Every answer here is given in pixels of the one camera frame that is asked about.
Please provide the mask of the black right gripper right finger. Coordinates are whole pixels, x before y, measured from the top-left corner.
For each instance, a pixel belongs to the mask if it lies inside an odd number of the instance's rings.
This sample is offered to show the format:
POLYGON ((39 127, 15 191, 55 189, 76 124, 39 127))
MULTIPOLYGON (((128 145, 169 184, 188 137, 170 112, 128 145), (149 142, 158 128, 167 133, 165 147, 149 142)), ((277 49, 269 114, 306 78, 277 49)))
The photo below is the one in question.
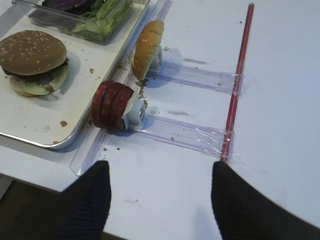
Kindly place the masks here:
POLYGON ((227 163, 212 168, 211 204, 224 240, 318 240, 320 229, 280 207, 227 163))

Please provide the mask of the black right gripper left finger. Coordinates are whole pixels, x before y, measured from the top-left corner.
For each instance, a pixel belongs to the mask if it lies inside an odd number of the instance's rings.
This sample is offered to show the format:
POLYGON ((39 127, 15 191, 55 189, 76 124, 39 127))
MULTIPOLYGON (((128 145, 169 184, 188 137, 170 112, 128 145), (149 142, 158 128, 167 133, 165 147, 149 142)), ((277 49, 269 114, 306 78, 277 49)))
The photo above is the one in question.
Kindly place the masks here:
POLYGON ((55 240, 99 240, 108 219, 112 199, 110 167, 95 162, 58 199, 63 219, 55 240))

